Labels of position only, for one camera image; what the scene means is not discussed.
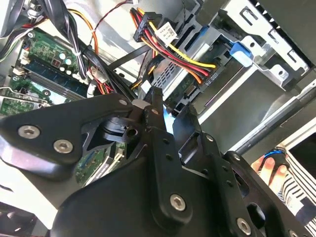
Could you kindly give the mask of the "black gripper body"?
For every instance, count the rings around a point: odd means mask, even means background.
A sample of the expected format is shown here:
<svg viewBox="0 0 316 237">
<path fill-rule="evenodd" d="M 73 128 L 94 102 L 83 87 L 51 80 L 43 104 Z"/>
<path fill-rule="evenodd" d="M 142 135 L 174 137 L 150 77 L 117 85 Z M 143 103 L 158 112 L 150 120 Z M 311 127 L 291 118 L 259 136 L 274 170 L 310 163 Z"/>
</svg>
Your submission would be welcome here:
<svg viewBox="0 0 316 237">
<path fill-rule="evenodd" d="M 249 214 L 228 162 L 208 174 L 176 155 L 141 155 L 69 196 L 53 237 L 245 237 Z"/>
</svg>

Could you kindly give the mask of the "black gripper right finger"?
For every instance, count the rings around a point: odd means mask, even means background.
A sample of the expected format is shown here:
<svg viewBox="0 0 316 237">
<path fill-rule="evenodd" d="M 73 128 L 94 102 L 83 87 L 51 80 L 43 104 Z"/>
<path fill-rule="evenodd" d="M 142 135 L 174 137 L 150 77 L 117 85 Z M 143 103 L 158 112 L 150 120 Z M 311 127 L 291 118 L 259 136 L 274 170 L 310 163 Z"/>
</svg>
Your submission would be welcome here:
<svg viewBox="0 0 316 237">
<path fill-rule="evenodd" d="M 236 152 L 219 151 L 202 131 L 188 104 L 176 117 L 173 132 L 183 165 L 208 180 L 207 204 L 221 237 L 307 237 L 308 231 Z"/>
</svg>

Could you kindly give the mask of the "person hand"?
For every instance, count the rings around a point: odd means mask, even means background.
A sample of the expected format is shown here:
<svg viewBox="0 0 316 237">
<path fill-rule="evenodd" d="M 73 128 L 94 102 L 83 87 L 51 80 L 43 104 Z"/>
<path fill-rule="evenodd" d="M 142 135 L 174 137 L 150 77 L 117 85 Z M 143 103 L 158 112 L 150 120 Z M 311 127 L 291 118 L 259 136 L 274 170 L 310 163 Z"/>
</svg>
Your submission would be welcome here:
<svg viewBox="0 0 316 237">
<path fill-rule="evenodd" d="M 268 157 L 265 161 L 264 156 L 260 157 L 251 164 L 251 168 L 261 177 L 261 179 L 270 187 L 270 189 L 277 194 L 284 183 L 287 173 L 287 167 L 281 165 L 272 175 L 273 169 L 276 166 L 275 160 L 272 157 Z"/>
</svg>

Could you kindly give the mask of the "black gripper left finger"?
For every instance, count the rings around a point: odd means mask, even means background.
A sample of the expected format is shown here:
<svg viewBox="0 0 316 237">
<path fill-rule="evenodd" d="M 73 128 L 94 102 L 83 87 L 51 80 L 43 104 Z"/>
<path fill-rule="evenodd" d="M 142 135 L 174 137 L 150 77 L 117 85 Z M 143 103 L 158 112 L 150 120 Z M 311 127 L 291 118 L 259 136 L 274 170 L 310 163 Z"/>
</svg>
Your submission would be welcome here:
<svg viewBox="0 0 316 237">
<path fill-rule="evenodd" d="M 0 122 L 1 159 L 55 181 L 70 178 L 87 153 L 117 141 L 127 144 L 127 160 L 121 167 L 141 155 L 178 157 L 174 138 L 166 131 L 160 88 L 150 89 L 144 107 L 112 93 L 17 114 Z"/>
</svg>

